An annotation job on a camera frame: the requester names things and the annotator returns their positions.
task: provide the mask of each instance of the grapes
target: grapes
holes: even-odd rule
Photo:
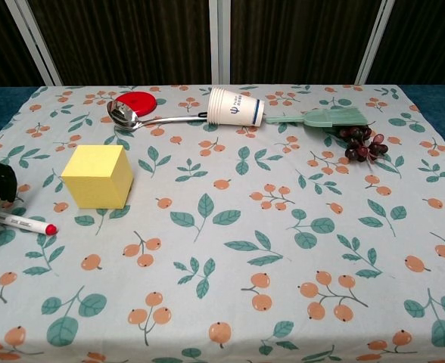
[[[382,144],[384,136],[377,134],[369,146],[365,141],[369,140],[372,130],[367,126],[347,126],[337,128],[337,136],[347,142],[345,156],[349,160],[360,162],[370,159],[374,161],[387,153],[387,145]]]

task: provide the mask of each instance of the marker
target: marker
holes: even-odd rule
[[[15,216],[14,214],[0,212],[0,223],[5,225],[12,225],[27,231],[47,234],[52,236],[57,234],[58,228],[55,225],[36,221],[35,219],[28,219],[24,217]]]

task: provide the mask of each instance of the table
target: table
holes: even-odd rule
[[[0,359],[445,359],[445,142],[392,85],[225,85],[269,116],[358,107],[388,159],[347,163],[330,132],[202,123],[114,129],[106,102],[206,110],[210,85],[43,87],[0,132],[15,168],[0,210]],[[60,174],[78,144],[125,147],[124,209],[77,209]]]

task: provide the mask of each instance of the green spatula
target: green spatula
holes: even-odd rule
[[[267,123],[304,123],[312,127],[361,126],[368,123],[356,107],[313,110],[301,116],[265,116],[264,120]]]

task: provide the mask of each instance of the paper cup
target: paper cup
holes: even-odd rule
[[[261,125],[264,101],[214,87],[209,97],[207,121],[217,125]]]

